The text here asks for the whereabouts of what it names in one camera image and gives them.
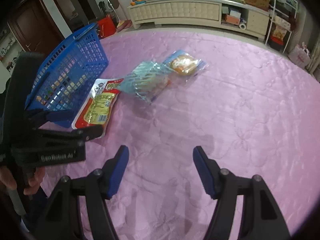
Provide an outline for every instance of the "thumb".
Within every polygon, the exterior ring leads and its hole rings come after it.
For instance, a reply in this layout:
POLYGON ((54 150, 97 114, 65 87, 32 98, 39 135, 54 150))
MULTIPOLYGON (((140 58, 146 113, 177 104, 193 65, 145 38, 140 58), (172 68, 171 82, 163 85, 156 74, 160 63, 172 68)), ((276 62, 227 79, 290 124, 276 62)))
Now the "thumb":
POLYGON ((13 178, 11 171, 6 167, 0 167, 0 181, 9 189, 16 189, 17 182, 13 178))

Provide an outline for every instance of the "tile floor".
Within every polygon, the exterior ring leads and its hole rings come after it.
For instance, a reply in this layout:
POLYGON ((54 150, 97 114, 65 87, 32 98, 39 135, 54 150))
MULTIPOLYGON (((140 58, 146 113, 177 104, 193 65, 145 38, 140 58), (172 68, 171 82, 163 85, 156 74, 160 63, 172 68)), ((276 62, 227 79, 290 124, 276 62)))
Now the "tile floor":
POLYGON ((128 29, 123 30, 122 32, 118 34, 123 34, 124 32, 143 32, 143 31, 182 31, 182 32, 197 32, 197 33, 207 33, 207 34, 212 34, 212 35, 217 35, 217 36, 223 36, 243 42, 247 42, 249 44, 255 45, 260 48, 267 49, 271 51, 272 53, 275 53, 281 57, 287 58, 286 54, 282 54, 269 46, 266 46, 264 42, 258 41, 258 38, 252 37, 247 34, 243 33, 236 33, 233 31, 229 30, 224 30, 224 29, 219 29, 219 28, 213 28, 213 27, 207 27, 207 26, 198 26, 198 25, 179 25, 179 24, 167 24, 167 25, 162 25, 161 27, 156 27, 154 23, 146 23, 141 25, 140 28, 135 30, 133 26, 131 26, 128 29))

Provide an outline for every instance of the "blue plastic basket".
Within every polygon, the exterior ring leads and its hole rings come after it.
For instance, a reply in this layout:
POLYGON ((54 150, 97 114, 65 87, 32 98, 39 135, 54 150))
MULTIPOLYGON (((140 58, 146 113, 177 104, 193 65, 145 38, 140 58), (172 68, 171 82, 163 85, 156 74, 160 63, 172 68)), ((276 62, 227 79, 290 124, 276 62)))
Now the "blue plastic basket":
MULTIPOLYGON (((27 109, 72 110, 73 118, 94 81, 108 66, 108 59, 95 31, 87 25, 62 41, 39 67, 27 109)), ((73 118, 56 124, 70 127, 73 118)))

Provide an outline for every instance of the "white tufted cabinet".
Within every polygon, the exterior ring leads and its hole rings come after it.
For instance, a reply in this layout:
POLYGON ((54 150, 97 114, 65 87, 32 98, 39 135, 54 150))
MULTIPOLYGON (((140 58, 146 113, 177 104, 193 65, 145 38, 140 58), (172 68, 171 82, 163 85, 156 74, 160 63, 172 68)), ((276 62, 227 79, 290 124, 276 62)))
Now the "white tufted cabinet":
POLYGON ((135 29, 141 24, 192 24, 233 30, 264 39, 269 14, 251 5, 228 0, 146 0, 146 3, 129 6, 135 29), (248 22, 246 30, 221 22, 222 4, 242 8, 242 17, 248 22))

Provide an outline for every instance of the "barcode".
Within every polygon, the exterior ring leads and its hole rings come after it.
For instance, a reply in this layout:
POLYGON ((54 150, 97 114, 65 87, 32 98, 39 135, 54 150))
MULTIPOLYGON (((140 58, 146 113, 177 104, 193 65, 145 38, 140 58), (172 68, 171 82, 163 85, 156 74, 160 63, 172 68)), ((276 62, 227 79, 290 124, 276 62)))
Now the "barcode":
POLYGON ((100 114, 98 116, 98 122, 105 122, 107 120, 107 115, 104 115, 104 114, 100 114))

